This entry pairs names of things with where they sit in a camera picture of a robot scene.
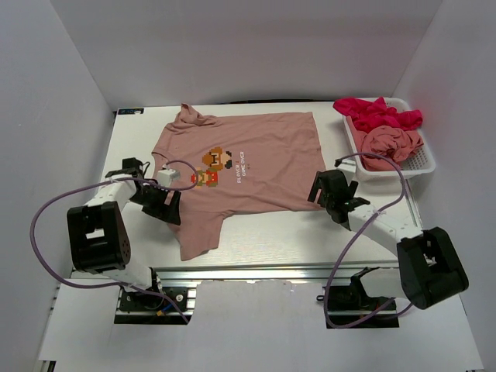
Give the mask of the dusty pink t shirt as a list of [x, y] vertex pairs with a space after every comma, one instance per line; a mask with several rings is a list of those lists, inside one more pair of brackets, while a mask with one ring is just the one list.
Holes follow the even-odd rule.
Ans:
[[183, 104], [153, 148], [156, 171], [177, 169], [181, 224], [172, 225], [181, 260], [218, 247], [235, 214], [311, 211], [317, 172], [325, 169], [310, 112], [202, 115]]

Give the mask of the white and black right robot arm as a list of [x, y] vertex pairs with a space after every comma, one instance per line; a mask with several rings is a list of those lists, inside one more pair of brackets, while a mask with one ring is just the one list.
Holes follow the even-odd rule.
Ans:
[[329, 292], [331, 303], [366, 309], [384, 298], [404, 298], [427, 309], [468, 289], [467, 274], [447, 231], [420, 229], [379, 212], [355, 195], [357, 187], [341, 170], [318, 172], [308, 200], [323, 207], [334, 223], [393, 253], [398, 267], [362, 269], [347, 288]]

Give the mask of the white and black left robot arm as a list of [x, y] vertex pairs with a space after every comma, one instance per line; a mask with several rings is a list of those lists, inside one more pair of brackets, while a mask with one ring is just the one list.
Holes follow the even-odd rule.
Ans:
[[109, 183], [90, 201], [67, 212], [74, 268], [139, 288], [136, 296], [139, 303], [155, 309], [163, 302], [164, 290], [155, 270], [132, 255], [122, 210], [132, 202], [155, 219], [180, 225], [181, 193], [168, 190], [180, 173], [164, 166], [157, 178], [145, 182], [144, 163], [127, 158], [122, 161], [121, 169], [112, 170], [105, 177]]

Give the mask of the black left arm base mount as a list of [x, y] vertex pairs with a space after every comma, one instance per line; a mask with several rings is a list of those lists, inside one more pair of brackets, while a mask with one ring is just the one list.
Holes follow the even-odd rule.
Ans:
[[[165, 287], [163, 292], [190, 320], [195, 306], [196, 290], [188, 287]], [[116, 325], [185, 326], [181, 314], [165, 299], [138, 291], [121, 290], [115, 310]]]

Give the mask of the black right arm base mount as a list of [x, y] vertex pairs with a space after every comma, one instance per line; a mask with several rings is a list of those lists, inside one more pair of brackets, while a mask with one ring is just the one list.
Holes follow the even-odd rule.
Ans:
[[[358, 292], [348, 286], [331, 286], [329, 289], [328, 314], [336, 325], [342, 326], [361, 320], [373, 310], [388, 301], [386, 297], [370, 298], [359, 296]], [[393, 329], [399, 327], [397, 305], [389, 304], [385, 309], [366, 322], [354, 326], [355, 329]]]

